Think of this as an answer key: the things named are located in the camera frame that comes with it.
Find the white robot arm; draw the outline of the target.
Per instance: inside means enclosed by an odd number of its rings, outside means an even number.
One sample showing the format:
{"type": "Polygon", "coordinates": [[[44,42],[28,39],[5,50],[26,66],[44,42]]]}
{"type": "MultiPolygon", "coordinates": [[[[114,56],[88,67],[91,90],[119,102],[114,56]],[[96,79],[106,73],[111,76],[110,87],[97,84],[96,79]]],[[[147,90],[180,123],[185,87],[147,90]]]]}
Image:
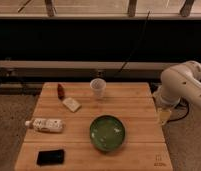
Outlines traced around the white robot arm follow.
{"type": "Polygon", "coordinates": [[[160,76],[161,85],[153,93],[158,122],[165,125],[171,110],[181,98],[201,110],[201,64],[187,61],[165,69],[160,76]]]}

